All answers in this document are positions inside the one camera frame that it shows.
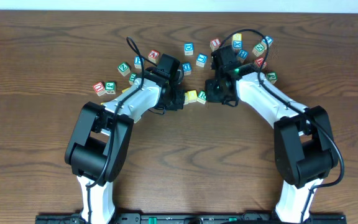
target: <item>wooden block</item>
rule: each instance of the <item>wooden block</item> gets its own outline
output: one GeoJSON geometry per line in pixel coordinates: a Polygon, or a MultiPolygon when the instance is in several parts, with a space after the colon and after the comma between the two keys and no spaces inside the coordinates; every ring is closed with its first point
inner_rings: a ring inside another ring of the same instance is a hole
{"type": "Polygon", "coordinates": [[[203,90],[201,90],[200,93],[198,94],[197,102],[200,102],[202,104],[206,103],[206,94],[203,90]]]}
{"type": "Polygon", "coordinates": [[[200,67],[204,67],[207,59],[208,59],[207,55],[199,54],[197,57],[196,65],[200,67]]]}
{"type": "Polygon", "coordinates": [[[183,67],[183,74],[184,75],[191,75],[191,65],[190,63],[183,63],[181,65],[183,67]]]}
{"type": "Polygon", "coordinates": [[[242,34],[240,34],[240,33],[234,34],[231,37],[231,42],[233,43],[233,41],[242,41],[242,34]]]}
{"type": "Polygon", "coordinates": [[[274,84],[277,81],[277,74],[275,72],[270,72],[266,75],[266,79],[271,83],[274,84]]]}
{"type": "Polygon", "coordinates": [[[185,93],[185,103],[183,105],[189,104],[189,94],[185,93]]]}
{"type": "Polygon", "coordinates": [[[194,103],[197,101],[197,91],[196,90],[188,91],[187,94],[189,97],[189,103],[194,103]]]}
{"type": "Polygon", "coordinates": [[[135,64],[135,68],[142,69],[142,64],[141,64],[141,62],[140,62],[139,56],[136,56],[136,57],[135,57],[135,62],[134,62],[134,64],[135,64]]]}
{"type": "Polygon", "coordinates": [[[101,96],[106,93],[103,83],[101,83],[101,82],[98,82],[97,84],[93,85],[93,89],[98,96],[101,96]]]}
{"type": "Polygon", "coordinates": [[[130,74],[131,68],[127,63],[123,62],[122,64],[118,65],[118,72],[121,73],[122,76],[126,76],[130,74]]]}
{"type": "Polygon", "coordinates": [[[237,54],[237,59],[242,63],[247,58],[248,52],[245,50],[240,50],[240,52],[237,54]]]}
{"type": "MultiPolygon", "coordinates": [[[[262,62],[264,61],[264,58],[258,58],[255,59],[254,64],[259,68],[262,65],[262,62]]],[[[267,63],[265,62],[264,65],[262,66],[262,69],[264,69],[266,67],[267,63]]]]}
{"type": "Polygon", "coordinates": [[[264,52],[265,52],[265,47],[262,44],[257,44],[255,45],[254,49],[252,49],[252,53],[254,53],[256,57],[259,57],[264,52]]]}
{"type": "Polygon", "coordinates": [[[124,90],[122,90],[121,91],[121,93],[125,93],[127,90],[129,90],[130,89],[130,87],[129,88],[126,88],[126,89],[124,89],[124,90]]]}
{"type": "Polygon", "coordinates": [[[194,53],[193,43],[185,43],[184,49],[185,49],[185,55],[193,55],[194,53]]]}
{"type": "Polygon", "coordinates": [[[214,39],[214,40],[211,40],[211,43],[209,43],[209,46],[211,47],[211,50],[214,52],[216,49],[219,48],[219,46],[221,45],[221,40],[219,40],[218,38],[217,39],[214,39]]]}
{"type": "Polygon", "coordinates": [[[129,77],[129,84],[133,85],[135,79],[136,79],[136,73],[132,73],[131,76],[129,77]]]}
{"type": "Polygon", "coordinates": [[[233,41],[232,48],[234,52],[239,52],[242,49],[242,41],[238,41],[238,40],[233,41]]]}
{"type": "Polygon", "coordinates": [[[107,94],[116,94],[116,83],[115,82],[106,82],[106,91],[107,94]]]}
{"type": "Polygon", "coordinates": [[[156,50],[152,50],[149,53],[149,60],[158,64],[158,61],[160,60],[160,52],[158,52],[156,50]]]}
{"type": "MultiPolygon", "coordinates": [[[[269,36],[265,36],[265,38],[267,39],[267,44],[268,44],[268,46],[269,46],[269,47],[272,46],[273,38],[271,38],[271,37],[269,37],[269,36]]],[[[260,42],[260,44],[262,44],[265,48],[267,48],[265,39],[262,39],[262,41],[260,42]]]]}

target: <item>wooden table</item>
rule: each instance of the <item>wooden table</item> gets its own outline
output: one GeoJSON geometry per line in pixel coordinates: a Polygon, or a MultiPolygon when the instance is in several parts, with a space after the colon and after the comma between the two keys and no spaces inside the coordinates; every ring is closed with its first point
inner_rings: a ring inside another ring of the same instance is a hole
{"type": "MultiPolygon", "coordinates": [[[[0,11],[0,223],[82,208],[63,155],[81,107],[115,97],[98,97],[92,85],[129,87],[117,70],[133,64],[127,36],[143,55],[155,49],[191,62],[183,87],[202,90],[213,72],[197,67],[196,55],[243,28],[274,38],[275,85],[330,115],[346,176],[318,190],[311,210],[358,223],[358,15],[45,11],[0,11]],[[184,56],[185,42],[194,43],[194,56],[184,56]]],[[[244,33],[243,40],[251,51],[259,38],[244,33]]],[[[272,210],[281,188],[273,131],[250,106],[193,103],[165,116],[146,113],[134,126],[114,201],[145,213],[242,213],[272,210]]]]}

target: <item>red block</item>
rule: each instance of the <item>red block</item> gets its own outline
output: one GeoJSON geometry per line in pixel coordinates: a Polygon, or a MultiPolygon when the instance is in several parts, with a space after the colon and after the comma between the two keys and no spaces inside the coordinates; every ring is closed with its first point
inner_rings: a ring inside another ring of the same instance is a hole
{"type": "Polygon", "coordinates": [[[106,93],[106,90],[104,89],[104,85],[101,82],[98,82],[97,84],[93,85],[93,89],[98,94],[98,96],[101,96],[106,93]]]}
{"type": "MultiPolygon", "coordinates": [[[[258,58],[255,60],[255,64],[256,66],[260,67],[262,65],[262,62],[264,61],[264,58],[258,58]]],[[[265,62],[264,65],[262,66],[262,69],[265,68],[267,65],[267,63],[265,62]]]]}

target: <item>green block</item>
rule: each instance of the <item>green block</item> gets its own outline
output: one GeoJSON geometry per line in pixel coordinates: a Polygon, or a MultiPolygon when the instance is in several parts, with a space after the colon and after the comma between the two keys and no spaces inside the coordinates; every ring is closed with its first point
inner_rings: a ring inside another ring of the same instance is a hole
{"type": "Polygon", "coordinates": [[[149,224],[157,224],[157,218],[155,218],[155,217],[150,217],[150,218],[149,218],[149,224]]]}
{"type": "Polygon", "coordinates": [[[115,82],[106,82],[106,90],[116,90],[117,86],[115,82]]]}
{"type": "Polygon", "coordinates": [[[199,93],[198,93],[198,98],[202,99],[202,100],[206,100],[206,94],[203,90],[201,90],[199,93]]]}
{"type": "Polygon", "coordinates": [[[123,62],[122,64],[118,65],[118,69],[121,72],[125,72],[127,69],[129,69],[129,66],[127,65],[127,63],[123,62]]]}
{"type": "Polygon", "coordinates": [[[259,52],[262,52],[262,51],[265,50],[265,47],[264,47],[262,44],[257,44],[257,45],[255,46],[255,49],[256,49],[257,51],[259,51],[259,52]]]}
{"type": "Polygon", "coordinates": [[[132,85],[136,79],[136,73],[132,73],[131,77],[129,77],[129,83],[132,85]]]}

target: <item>black cable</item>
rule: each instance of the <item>black cable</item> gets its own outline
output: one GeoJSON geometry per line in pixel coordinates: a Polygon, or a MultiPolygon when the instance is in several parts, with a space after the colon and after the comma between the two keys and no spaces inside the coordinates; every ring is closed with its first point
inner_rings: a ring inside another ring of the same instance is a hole
{"type": "MultiPolygon", "coordinates": [[[[139,49],[137,48],[134,40],[131,38],[131,37],[127,37],[127,43],[129,45],[129,47],[139,56],[139,58],[144,58],[141,54],[140,54],[140,51],[139,49]]],[[[146,59],[146,61],[152,63],[153,65],[155,65],[155,63],[151,62],[150,60],[146,59]]],[[[94,186],[96,186],[103,178],[104,178],[104,175],[106,174],[106,171],[107,171],[107,168],[109,166],[109,163],[110,163],[110,159],[111,159],[111,154],[112,154],[112,146],[114,144],[114,131],[115,131],[115,128],[116,128],[116,124],[117,124],[117,117],[118,117],[118,111],[119,109],[123,106],[124,102],[130,98],[133,94],[135,94],[137,91],[141,90],[142,89],[142,86],[143,86],[143,83],[144,83],[144,64],[143,63],[140,63],[140,66],[142,67],[142,79],[140,81],[140,85],[132,92],[130,92],[127,96],[125,96],[121,101],[119,101],[117,103],[117,106],[116,106],[116,109],[114,110],[114,116],[112,117],[112,128],[110,129],[110,144],[109,144],[109,149],[108,149],[108,154],[107,154],[107,159],[106,159],[106,162],[104,163],[103,165],[103,168],[102,168],[102,171],[101,171],[101,174],[99,175],[99,177],[90,185],[86,185],[86,190],[88,191],[88,195],[87,195],[87,201],[88,201],[88,223],[90,224],[91,223],[91,191],[90,189],[94,186]]]]}
{"type": "Polygon", "coordinates": [[[319,185],[314,185],[312,186],[310,189],[309,189],[309,194],[308,194],[308,197],[306,199],[306,203],[305,203],[305,206],[303,207],[303,210],[301,212],[301,220],[300,222],[302,223],[303,222],[303,217],[305,215],[305,212],[306,212],[306,209],[308,207],[308,204],[309,204],[309,201],[310,201],[310,198],[311,198],[311,194],[314,193],[314,190],[315,189],[318,189],[318,188],[323,188],[323,187],[331,187],[331,186],[334,186],[334,185],[337,185],[338,183],[340,183],[340,181],[343,179],[344,177],[344,174],[345,174],[345,164],[344,164],[344,161],[343,161],[343,157],[342,157],[342,154],[338,148],[338,146],[335,144],[334,140],[332,139],[332,137],[328,134],[328,132],[320,125],[318,124],[316,121],[314,121],[313,119],[311,119],[308,115],[306,115],[304,112],[298,110],[297,108],[295,108],[294,106],[291,105],[291,102],[286,102],[285,100],[281,99],[277,94],[275,94],[271,89],[269,89],[265,83],[264,83],[264,80],[262,80],[260,78],[260,73],[262,72],[262,67],[263,67],[263,64],[265,63],[266,59],[267,59],[267,56],[269,54],[269,45],[268,45],[268,42],[267,42],[267,39],[265,38],[265,36],[260,33],[259,31],[257,30],[253,30],[253,29],[242,29],[242,30],[238,30],[238,31],[235,31],[234,33],[232,33],[231,35],[229,35],[228,37],[226,37],[223,41],[222,41],[222,44],[219,46],[219,47],[222,47],[223,44],[225,43],[225,41],[227,41],[230,37],[232,37],[234,34],[236,33],[240,33],[240,32],[253,32],[253,33],[256,33],[258,35],[260,35],[265,43],[266,43],[266,55],[264,57],[264,60],[261,64],[261,66],[259,67],[259,70],[257,72],[257,76],[258,76],[258,82],[259,82],[259,85],[262,86],[268,93],[270,93],[272,96],[274,96],[276,99],[278,99],[280,102],[282,102],[286,107],[290,108],[291,110],[297,112],[298,114],[300,114],[302,117],[304,117],[304,119],[308,120],[310,122],[310,124],[312,124],[313,126],[315,126],[319,131],[322,132],[322,134],[328,139],[328,141],[331,143],[331,145],[333,146],[335,152],[337,153],[338,155],[338,160],[339,160],[339,165],[340,165],[340,168],[341,168],[341,171],[339,173],[339,176],[338,178],[331,182],[331,183],[327,183],[327,184],[319,184],[319,185]]]}

